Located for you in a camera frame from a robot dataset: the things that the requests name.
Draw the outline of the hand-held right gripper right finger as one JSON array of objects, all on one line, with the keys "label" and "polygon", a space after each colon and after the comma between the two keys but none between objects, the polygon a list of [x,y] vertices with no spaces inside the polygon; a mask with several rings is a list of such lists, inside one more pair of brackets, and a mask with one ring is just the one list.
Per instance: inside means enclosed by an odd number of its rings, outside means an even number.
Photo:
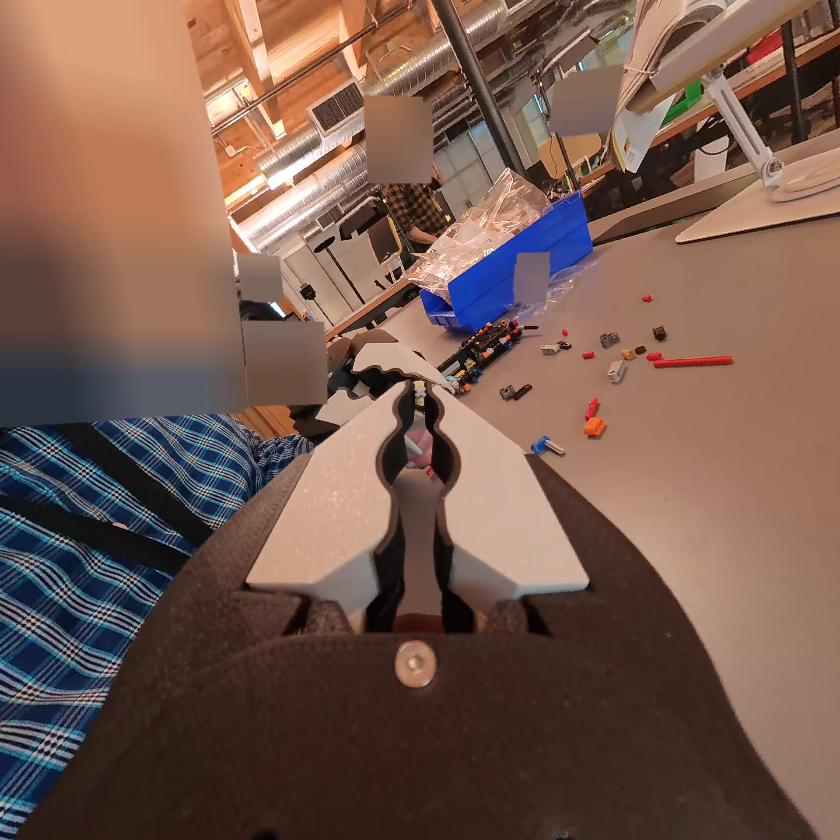
[{"label": "hand-held right gripper right finger", "polygon": [[441,385],[428,385],[425,423],[435,508],[434,571],[447,633],[524,596],[585,590],[590,577],[529,458]]}]

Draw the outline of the black studio light stand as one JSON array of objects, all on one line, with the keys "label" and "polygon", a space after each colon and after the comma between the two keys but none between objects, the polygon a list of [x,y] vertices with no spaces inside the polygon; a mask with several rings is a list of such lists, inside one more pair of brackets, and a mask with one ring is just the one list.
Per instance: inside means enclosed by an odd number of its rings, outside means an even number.
[{"label": "black studio light stand", "polygon": [[402,239],[382,199],[369,196],[348,214],[321,217],[309,245],[341,296],[358,308],[389,290],[403,274]]}]

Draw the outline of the wooden table with black legs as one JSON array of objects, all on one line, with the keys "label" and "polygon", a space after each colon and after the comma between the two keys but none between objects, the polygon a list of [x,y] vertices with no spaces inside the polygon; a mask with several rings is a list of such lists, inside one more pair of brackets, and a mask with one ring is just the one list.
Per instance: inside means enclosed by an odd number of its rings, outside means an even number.
[{"label": "wooden table with black legs", "polygon": [[[835,51],[838,49],[838,46],[839,31],[834,30],[825,36],[796,47],[794,52],[797,68],[801,69],[824,54]],[[777,49],[755,65],[741,70],[732,78],[728,79],[728,83],[735,95],[739,99],[743,99],[783,78],[785,73],[783,51],[782,49]],[[663,126],[657,132],[651,147],[654,148],[669,141],[677,134],[694,127],[698,122],[708,119],[717,112],[717,106],[706,93],[703,93],[693,108],[689,109],[679,119]],[[613,170],[613,164],[608,163],[603,163],[601,166],[595,168],[593,172],[581,180],[581,194],[587,197],[593,193],[599,182]]]}]

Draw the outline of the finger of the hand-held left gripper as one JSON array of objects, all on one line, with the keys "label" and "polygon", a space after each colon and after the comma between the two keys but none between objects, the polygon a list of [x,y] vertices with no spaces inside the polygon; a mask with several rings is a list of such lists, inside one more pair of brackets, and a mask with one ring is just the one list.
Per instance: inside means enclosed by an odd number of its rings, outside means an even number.
[{"label": "finger of the hand-held left gripper", "polygon": [[340,387],[319,409],[317,420],[341,427],[360,415],[374,402],[375,399],[369,392],[360,395],[347,388]]},{"label": "finger of the hand-held left gripper", "polygon": [[371,394],[381,396],[394,384],[424,382],[440,385],[450,394],[454,384],[404,343],[367,343],[355,355],[353,375]]}]

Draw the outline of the green plastic crate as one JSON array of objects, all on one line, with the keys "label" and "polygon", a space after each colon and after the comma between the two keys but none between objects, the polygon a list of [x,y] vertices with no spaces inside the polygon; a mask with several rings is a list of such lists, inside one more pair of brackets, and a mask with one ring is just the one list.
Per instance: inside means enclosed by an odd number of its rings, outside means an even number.
[{"label": "green plastic crate", "polygon": [[669,107],[661,128],[670,125],[672,122],[681,119],[689,110],[693,109],[702,97],[702,86],[700,80],[690,83],[683,93],[675,98]]}]

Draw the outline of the black pole stand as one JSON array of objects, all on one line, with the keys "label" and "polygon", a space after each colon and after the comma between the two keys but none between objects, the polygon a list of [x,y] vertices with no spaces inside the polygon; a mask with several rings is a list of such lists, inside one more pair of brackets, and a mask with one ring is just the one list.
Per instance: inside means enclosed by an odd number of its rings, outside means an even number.
[{"label": "black pole stand", "polygon": [[485,78],[480,63],[469,41],[454,5],[451,1],[433,1],[433,7],[440,20],[448,42],[455,53],[458,64],[475,95],[484,122],[507,168],[520,177],[527,178],[524,166],[513,139],[499,111],[495,96]]}]

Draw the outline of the wooden cabinet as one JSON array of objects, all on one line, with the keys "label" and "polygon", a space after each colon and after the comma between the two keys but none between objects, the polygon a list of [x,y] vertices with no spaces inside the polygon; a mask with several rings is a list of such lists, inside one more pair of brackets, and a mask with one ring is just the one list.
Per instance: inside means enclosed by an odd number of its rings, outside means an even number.
[{"label": "wooden cabinet", "polygon": [[243,425],[261,438],[286,437],[296,433],[294,420],[287,406],[248,406],[243,412],[233,414]]}]

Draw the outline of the person's plaid shirt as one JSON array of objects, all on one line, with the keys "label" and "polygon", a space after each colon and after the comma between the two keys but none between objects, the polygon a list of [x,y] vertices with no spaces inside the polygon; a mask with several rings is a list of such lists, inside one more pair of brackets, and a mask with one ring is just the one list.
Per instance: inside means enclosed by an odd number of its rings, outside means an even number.
[{"label": "person's plaid shirt", "polygon": [[[230,415],[4,427],[2,501],[188,558],[259,492],[248,429]],[[171,581],[2,507],[2,838],[55,787]]]}]

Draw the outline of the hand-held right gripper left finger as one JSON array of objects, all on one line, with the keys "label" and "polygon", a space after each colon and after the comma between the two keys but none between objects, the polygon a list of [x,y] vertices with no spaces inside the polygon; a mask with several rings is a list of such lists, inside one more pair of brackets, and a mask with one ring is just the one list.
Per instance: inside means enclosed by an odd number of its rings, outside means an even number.
[{"label": "hand-held right gripper left finger", "polygon": [[250,589],[336,602],[353,625],[391,632],[406,549],[394,484],[414,392],[397,383],[314,450],[248,572]]}]

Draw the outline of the clear plastic bag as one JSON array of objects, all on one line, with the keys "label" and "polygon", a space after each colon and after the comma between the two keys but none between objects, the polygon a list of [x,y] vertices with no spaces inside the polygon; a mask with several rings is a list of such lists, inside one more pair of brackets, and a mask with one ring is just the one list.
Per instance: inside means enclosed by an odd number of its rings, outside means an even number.
[{"label": "clear plastic bag", "polygon": [[583,279],[592,273],[599,259],[590,254],[573,266],[559,270],[548,279],[544,294],[537,296],[534,301],[514,301],[506,304],[506,314],[512,318],[527,319],[544,313],[559,311],[562,301],[575,288],[581,286]]}]

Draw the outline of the dark flat box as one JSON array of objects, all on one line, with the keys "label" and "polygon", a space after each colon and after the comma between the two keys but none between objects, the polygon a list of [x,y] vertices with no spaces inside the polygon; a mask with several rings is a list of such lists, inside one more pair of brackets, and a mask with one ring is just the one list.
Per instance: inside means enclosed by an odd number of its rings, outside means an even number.
[{"label": "dark flat box", "polygon": [[718,208],[759,181],[744,164],[589,223],[593,246],[603,245]]}]

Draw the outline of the pile of clear plastic bags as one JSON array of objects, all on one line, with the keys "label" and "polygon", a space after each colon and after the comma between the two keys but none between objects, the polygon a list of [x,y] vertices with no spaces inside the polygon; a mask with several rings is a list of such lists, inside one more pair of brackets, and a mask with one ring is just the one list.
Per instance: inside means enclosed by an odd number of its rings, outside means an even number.
[{"label": "pile of clear plastic bags", "polygon": [[496,256],[515,235],[552,209],[553,204],[537,186],[507,168],[479,204],[416,259],[406,278],[419,289],[451,301],[449,287],[457,277]]}]

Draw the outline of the silver ventilation duct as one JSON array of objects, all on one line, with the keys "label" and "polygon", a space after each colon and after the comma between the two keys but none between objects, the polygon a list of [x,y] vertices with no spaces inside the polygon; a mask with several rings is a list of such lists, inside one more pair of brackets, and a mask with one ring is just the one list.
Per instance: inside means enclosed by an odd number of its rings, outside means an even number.
[{"label": "silver ventilation duct", "polygon": [[[329,95],[324,103],[361,102],[363,95],[406,98],[425,90],[454,69],[455,52],[444,33],[438,33],[381,80],[351,82]],[[238,224],[238,236],[254,252],[270,252],[284,237],[309,225],[335,204],[368,185],[366,149],[354,138],[364,130],[364,108],[356,109],[331,130],[322,127],[310,109],[308,126],[288,135],[257,161],[269,187],[276,187],[312,165],[316,169],[299,183],[274,197]]]}]

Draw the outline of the person's left forearm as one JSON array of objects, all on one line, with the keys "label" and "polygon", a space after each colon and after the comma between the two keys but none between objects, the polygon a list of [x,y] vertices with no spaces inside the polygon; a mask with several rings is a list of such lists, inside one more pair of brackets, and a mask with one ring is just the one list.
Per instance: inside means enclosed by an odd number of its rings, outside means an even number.
[{"label": "person's left forearm", "polygon": [[262,438],[249,433],[249,451],[254,464],[255,492],[263,489],[295,459],[310,454],[316,445],[295,433],[285,437]]}]

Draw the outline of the blue plastic bin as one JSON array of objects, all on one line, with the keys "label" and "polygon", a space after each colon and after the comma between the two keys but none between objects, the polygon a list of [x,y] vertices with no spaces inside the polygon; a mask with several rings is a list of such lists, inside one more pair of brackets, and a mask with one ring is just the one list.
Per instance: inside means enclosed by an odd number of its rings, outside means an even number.
[{"label": "blue plastic bin", "polygon": [[451,280],[449,301],[422,290],[427,320],[448,331],[475,333],[519,305],[546,302],[551,279],[593,251],[588,224],[580,192],[554,203],[548,213]]}]

